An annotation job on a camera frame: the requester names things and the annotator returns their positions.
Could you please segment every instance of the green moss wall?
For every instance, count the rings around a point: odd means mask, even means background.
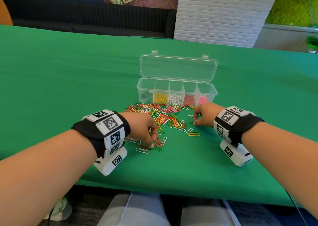
[[[312,27],[318,23],[318,0],[275,0],[266,23]]]

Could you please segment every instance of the plastic box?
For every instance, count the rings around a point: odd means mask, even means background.
[[[187,58],[158,55],[158,51],[140,56],[138,81],[141,103],[197,106],[212,102],[217,90],[209,82],[217,70],[217,60],[209,55]]]

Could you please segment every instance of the green tablecloth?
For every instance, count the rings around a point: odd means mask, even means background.
[[[0,159],[70,129],[83,115],[104,108],[123,111],[137,102],[139,56],[151,50],[170,56],[209,54],[219,62],[213,80],[216,103],[253,111],[318,141],[317,55],[0,26]],[[188,113],[180,115],[190,121]],[[290,205],[257,160],[236,167],[212,129],[201,128],[200,137],[164,131],[168,139],[162,153],[145,155],[127,143],[128,156],[109,176],[91,167],[78,183]]]

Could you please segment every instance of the forearm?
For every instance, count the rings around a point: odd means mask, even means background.
[[[1,225],[37,225],[96,158],[70,130],[0,161]]]
[[[268,172],[318,218],[318,143],[265,122],[245,132],[242,142]]]

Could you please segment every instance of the cable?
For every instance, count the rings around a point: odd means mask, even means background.
[[[52,216],[52,213],[53,213],[53,210],[54,208],[52,208],[50,214],[49,214],[49,217],[47,218],[47,226],[50,226],[50,219],[51,219],[51,216]]]
[[[297,211],[298,211],[298,213],[299,213],[300,217],[301,217],[301,218],[302,218],[302,220],[304,221],[304,224],[305,224],[306,226],[308,226],[308,225],[306,224],[306,221],[305,221],[304,217],[302,216],[302,214],[301,214],[301,212],[300,212],[299,208],[297,207],[297,205],[296,205],[295,201],[293,200],[292,196],[289,194],[289,192],[287,192],[287,194],[288,194],[288,196],[289,196],[290,200],[292,200],[292,203],[294,204],[295,208],[297,209]]]

